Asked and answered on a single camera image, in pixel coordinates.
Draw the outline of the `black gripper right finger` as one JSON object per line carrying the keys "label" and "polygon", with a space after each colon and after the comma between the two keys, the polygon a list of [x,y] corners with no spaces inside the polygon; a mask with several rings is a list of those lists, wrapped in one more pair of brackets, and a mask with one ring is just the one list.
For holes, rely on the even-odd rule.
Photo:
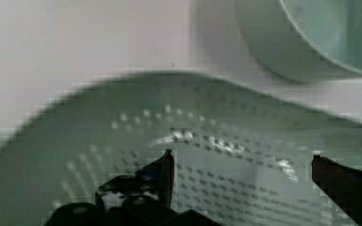
{"label": "black gripper right finger", "polygon": [[311,161],[311,178],[349,218],[362,226],[362,170],[315,154]]}

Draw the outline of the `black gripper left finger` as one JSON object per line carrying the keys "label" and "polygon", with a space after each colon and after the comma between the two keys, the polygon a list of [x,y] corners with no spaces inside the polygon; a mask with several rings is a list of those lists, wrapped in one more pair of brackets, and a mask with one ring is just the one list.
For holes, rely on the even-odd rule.
{"label": "black gripper left finger", "polygon": [[134,196],[148,196],[170,206],[173,196],[175,161],[167,149],[157,160],[133,174],[117,175],[95,191],[95,204],[103,211],[119,208]]}

